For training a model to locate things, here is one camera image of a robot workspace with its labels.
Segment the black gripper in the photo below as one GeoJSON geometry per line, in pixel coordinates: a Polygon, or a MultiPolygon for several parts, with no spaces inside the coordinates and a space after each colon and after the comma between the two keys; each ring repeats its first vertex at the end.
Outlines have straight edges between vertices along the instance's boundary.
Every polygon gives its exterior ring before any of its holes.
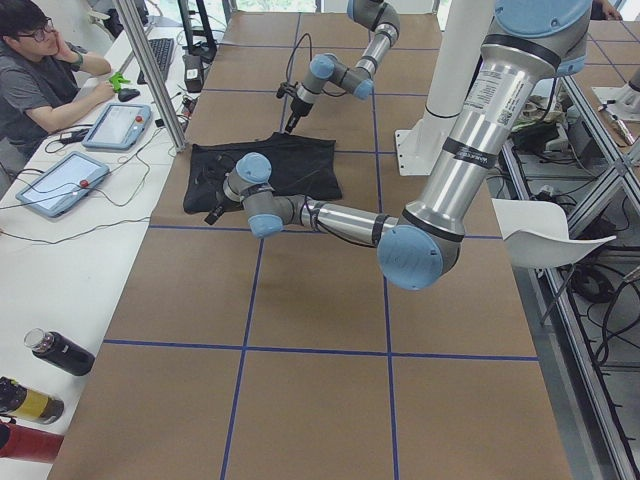
{"type": "Polygon", "coordinates": [[[313,107],[313,93],[302,83],[290,84],[281,82],[276,92],[276,97],[281,99],[285,95],[292,98],[291,114],[284,128],[286,133],[291,134],[299,120],[310,113],[313,107]]]}
{"type": "Polygon", "coordinates": [[[216,203],[216,205],[204,218],[204,222],[207,224],[215,224],[225,213],[233,212],[234,210],[235,202],[224,198],[216,203]]]}

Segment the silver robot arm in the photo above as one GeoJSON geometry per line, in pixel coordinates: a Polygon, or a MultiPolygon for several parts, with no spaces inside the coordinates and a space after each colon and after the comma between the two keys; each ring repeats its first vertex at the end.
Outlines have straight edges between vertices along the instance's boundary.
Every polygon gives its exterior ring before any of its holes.
{"type": "Polygon", "coordinates": [[[290,134],[298,121],[306,117],[327,83],[360,100],[366,100],[374,89],[374,75],[385,54],[400,36],[400,20],[395,8],[385,1],[351,0],[347,5],[351,20],[367,28],[373,38],[360,59],[352,67],[331,53],[315,55],[302,82],[282,82],[277,98],[292,97],[291,114],[284,128],[290,134]]]}
{"type": "Polygon", "coordinates": [[[449,10],[432,93],[442,93],[445,120],[426,111],[405,135],[428,178],[397,218],[277,196],[262,154],[242,157],[226,175],[208,216],[244,210],[265,238],[288,224],[373,247],[387,280],[406,290],[435,283],[456,263],[464,216],[536,84],[578,72],[586,58],[588,1],[456,1],[449,10]]]}

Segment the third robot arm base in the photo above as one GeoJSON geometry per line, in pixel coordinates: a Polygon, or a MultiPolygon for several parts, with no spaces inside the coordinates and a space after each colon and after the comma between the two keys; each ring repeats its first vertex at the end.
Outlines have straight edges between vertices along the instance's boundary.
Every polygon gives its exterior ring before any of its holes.
{"type": "Polygon", "coordinates": [[[609,100],[609,109],[624,120],[639,121],[639,81],[640,70],[637,69],[624,86],[614,90],[612,98],[609,100]]]}

